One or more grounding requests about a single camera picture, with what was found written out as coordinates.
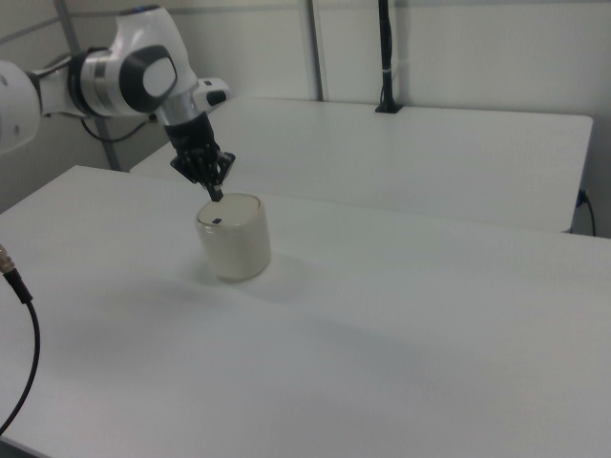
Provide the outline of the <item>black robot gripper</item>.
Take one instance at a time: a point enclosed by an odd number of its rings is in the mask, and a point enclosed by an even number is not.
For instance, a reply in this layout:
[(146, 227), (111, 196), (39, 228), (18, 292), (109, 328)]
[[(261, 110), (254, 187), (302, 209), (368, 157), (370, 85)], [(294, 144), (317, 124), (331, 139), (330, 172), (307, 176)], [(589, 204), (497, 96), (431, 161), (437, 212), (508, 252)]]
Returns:
[(185, 123), (164, 127), (176, 156), (171, 166), (192, 183), (208, 187), (214, 202), (223, 199), (222, 184), (236, 159), (216, 142), (207, 113)]

